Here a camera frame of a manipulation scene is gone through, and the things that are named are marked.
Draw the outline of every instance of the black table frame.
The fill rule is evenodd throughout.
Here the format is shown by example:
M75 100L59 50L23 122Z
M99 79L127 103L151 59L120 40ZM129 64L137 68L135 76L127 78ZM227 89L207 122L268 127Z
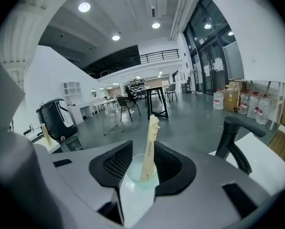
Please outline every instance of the black table frame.
M165 109L164 111L159 112L159 113L153 111L151 91L155 91L155 90L157 90L159 99L163 103L163 106ZM169 115L168 115L166 100L165 100L165 96L164 96L163 91L162 91L162 87L154 87L154 88L147 89L146 93L147 93L147 105L148 105L148 119L150 119L151 113L154 114L155 116L161 116L161 117L165 117L168 119Z

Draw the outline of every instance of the large plastic bottle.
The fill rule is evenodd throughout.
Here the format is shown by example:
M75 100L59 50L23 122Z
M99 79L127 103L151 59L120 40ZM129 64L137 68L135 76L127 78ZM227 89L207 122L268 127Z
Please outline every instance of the large plastic bottle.
M223 109L224 95L220 89L217 89L217 92L213 96L213 108L214 109Z
M249 101L249 108L247 112L247 117L250 117L252 119L255 119L258 112L258 104L259 104L259 97L258 92L253 92L253 95L250 98Z
M267 95L264 94L263 98L261 98L258 104L256 122L265 125L270 116L270 110L271 110L271 101L268 99Z
M240 101L240 111L239 113L243 115L247 115L248 107L249 107L249 94L247 91L244 91L244 93L241 95L241 101Z

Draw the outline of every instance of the trash can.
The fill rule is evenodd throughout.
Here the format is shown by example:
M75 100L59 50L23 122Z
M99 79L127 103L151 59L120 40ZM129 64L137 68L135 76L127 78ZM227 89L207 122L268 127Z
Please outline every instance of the trash can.
M65 143L71 152L76 150L83 150L83 147L77 136L70 137L69 139L66 140Z

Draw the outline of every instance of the metal railing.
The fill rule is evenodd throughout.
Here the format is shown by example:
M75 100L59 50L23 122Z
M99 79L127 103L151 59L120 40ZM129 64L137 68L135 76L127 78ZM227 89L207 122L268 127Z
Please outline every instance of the metal railing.
M92 72L92 70L85 70L86 73L88 73L90 76L94 78L100 78L102 76L121 71L133 66L145 64L145 63L151 63L151 62L157 62L162 60L168 60L168 59L176 59L179 58L179 50L178 49L172 49L172 50L165 50L165 51L159 51L159 52L153 52L148 53L144 55L140 55L137 57L131 57L126 58L120 62L118 62L116 65L111 66L107 69L103 69L99 72Z

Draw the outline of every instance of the bottle label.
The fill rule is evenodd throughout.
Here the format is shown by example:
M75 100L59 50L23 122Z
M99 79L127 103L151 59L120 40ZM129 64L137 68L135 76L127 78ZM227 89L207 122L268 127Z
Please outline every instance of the bottle label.
M240 107L242 107L242 108L245 108L245 109L246 109L246 108L247 108L247 104L245 104L245 103L241 103L241 104L240 104Z

